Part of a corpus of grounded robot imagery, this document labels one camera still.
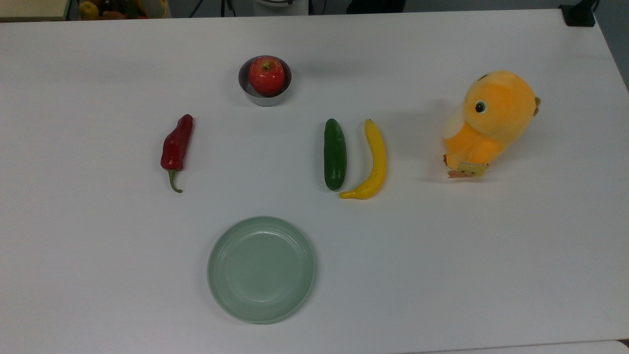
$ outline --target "cable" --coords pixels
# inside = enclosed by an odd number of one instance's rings
[[[231,0],[227,0],[227,9],[231,10],[231,13],[236,17],[236,8],[234,8],[234,4],[231,3]]]
[[[192,18],[194,16],[194,14],[196,13],[196,11],[199,9],[199,7],[201,6],[201,3],[203,3],[203,0],[199,0],[199,3],[197,4],[197,6],[194,8],[194,10],[192,11],[192,13],[190,14],[190,16],[188,16],[188,18]]]

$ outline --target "banana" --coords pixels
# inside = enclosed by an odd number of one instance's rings
[[[384,139],[380,129],[371,119],[365,121],[365,135],[374,160],[371,174],[353,190],[339,193],[342,199],[369,199],[378,193],[387,178],[387,151]]]

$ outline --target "floor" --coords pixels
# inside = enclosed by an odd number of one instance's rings
[[[200,0],[194,17],[219,17],[221,1]],[[254,0],[232,0],[237,16],[253,16]],[[314,14],[345,14],[351,0],[312,0]],[[472,11],[499,9],[556,9],[560,4],[576,4],[577,0],[406,0],[404,12]],[[169,0],[173,17],[189,17],[199,0]],[[225,11],[225,16],[233,16]],[[629,0],[601,0],[596,19],[610,46],[620,74],[629,90]]]

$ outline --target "green plate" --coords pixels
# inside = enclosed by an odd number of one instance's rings
[[[308,240],[288,222],[254,217],[227,230],[208,262],[214,299],[233,317],[256,324],[293,314],[315,281]]]

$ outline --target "cucumber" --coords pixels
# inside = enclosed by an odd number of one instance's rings
[[[347,152],[345,150],[345,136],[338,122],[328,119],[323,132],[323,175],[325,185],[330,190],[341,188],[345,181],[347,170]]]

